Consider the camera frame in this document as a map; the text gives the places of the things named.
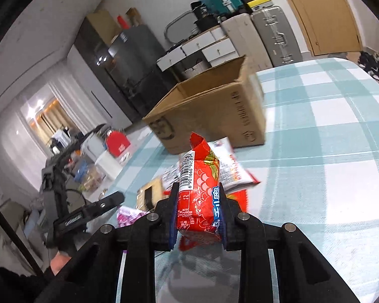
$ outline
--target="wooden door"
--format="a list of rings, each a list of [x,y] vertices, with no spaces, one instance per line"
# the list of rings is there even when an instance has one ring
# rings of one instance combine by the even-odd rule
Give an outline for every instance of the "wooden door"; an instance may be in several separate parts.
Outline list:
[[[289,0],[315,56],[360,51],[357,24],[347,0]]]

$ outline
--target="purple snack package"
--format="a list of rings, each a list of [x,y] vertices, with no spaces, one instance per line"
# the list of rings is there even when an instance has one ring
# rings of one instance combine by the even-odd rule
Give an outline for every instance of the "purple snack package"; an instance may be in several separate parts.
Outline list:
[[[134,222],[146,215],[148,212],[136,210],[134,208],[120,206],[116,212],[116,218],[118,221],[118,228],[122,226],[132,225]]]

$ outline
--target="open cardboard box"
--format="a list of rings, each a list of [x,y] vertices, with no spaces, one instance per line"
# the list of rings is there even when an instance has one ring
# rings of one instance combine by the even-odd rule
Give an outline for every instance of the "open cardboard box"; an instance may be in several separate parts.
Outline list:
[[[144,118],[171,154],[191,149],[191,132],[233,147],[265,142],[263,91],[246,57],[178,83]]]

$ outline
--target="orange curtain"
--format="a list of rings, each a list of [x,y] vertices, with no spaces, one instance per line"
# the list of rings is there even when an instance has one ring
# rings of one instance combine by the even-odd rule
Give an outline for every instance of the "orange curtain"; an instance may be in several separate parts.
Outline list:
[[[77,129],[57,99],[46,106],[40,114],[29,122],[29,125],[46,145],[49,145],[49,139],[61,127],[67,126],[69,129]]]

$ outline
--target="tablecloth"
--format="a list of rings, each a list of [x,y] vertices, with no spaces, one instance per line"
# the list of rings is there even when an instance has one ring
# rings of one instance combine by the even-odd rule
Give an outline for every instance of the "tablecloth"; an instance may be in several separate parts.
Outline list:
[[[379,84],[338,58],[257,75],[266,143],[235,150],[261,181],[248,189],[249,212],[269,224],[295,223],[360,301],[373,302],[379,295]],[[177,160],[150,134],[109,192],[122,190],[134,207],[136,191]],[[110,222],[116,224],[115,216]],[[156,257],[158,302],[237,302],[239,260],[238,252],[218,244],[186,252],[176,245]],[[272,273],[275,287],[274,266]]]

